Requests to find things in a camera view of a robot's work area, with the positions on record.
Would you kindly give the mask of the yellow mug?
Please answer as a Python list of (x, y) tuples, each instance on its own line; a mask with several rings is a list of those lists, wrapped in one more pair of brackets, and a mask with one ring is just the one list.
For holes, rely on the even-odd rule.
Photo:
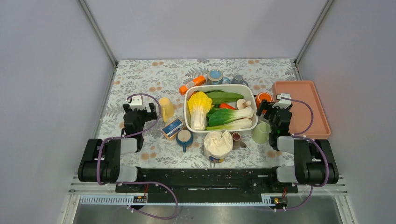
[(160, 98), (159, 100), (161, 110), (162, 110), (162, 118), (164, 123), (167, 123), (168, 120), (174, 115), (174, 107), (172, 102), (166, 98)]

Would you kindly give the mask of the dark blue mug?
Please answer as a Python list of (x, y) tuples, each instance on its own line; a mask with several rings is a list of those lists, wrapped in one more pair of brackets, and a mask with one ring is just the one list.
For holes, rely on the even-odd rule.
[(176, 136), (177, 143), (183, 147), (183, 152), (187, 151), (187, 147), (190, 147), (193, 143), (193, 133), (189, 130), (181, 130)]

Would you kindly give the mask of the small brown mug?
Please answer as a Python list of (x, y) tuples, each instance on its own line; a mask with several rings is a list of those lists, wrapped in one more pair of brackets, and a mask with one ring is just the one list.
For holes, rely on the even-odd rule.
[(247, 145), (242, 141), (242, 137), (238, 132), (232, 133), (232, 139), (233, 139), (233, 150), (247, 147)]

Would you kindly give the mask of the light blue floral mug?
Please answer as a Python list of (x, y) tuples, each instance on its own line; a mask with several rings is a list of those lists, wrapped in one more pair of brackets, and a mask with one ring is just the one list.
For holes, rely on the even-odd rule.
[(213, 69), (210, 70), (207, 74), (207, 83), (209, 85), (215, 84), (231, 84), (231, 80), (225, 77), (222, 71)]

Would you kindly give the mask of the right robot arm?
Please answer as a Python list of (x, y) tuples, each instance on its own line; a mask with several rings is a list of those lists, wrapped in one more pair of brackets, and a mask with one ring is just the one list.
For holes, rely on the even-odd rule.
[(262, 100), (257, 115), (263, 115), (270, 126), (269, 145), (276, 151), (294, 156), (294, 164), (286, 167), (273, 167), (273, 174), (268, 179), (269, 189), (280, 192), (286, 183), (307, 184), (323, 187), (336, 184), (339, 171), (332, 154), (330, 142), (324, 139), (311, 139), (301, 133), (291, 134), (292, 104)]

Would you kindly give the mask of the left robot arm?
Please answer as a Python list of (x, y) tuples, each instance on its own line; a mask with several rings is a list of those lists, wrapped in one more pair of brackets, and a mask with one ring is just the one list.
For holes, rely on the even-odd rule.
[(146, 122), (156, 120), (156, 106), (149, 103), (147, 108), (131, 108), (124, 104), (124, 128), (121, 130), (121, 139), (89, 139), (87, 141), (80, 165), (78, 179), (81, 182), (96, 182), (97, 175), (104, 183), (127, 182), (127, 186), (134, 192), (144, 188), (145, 180), (137, 175), (137, 168), (121, 166), (121, 155), (136, 153), (142, 149), (144, 138), (142, 131)]

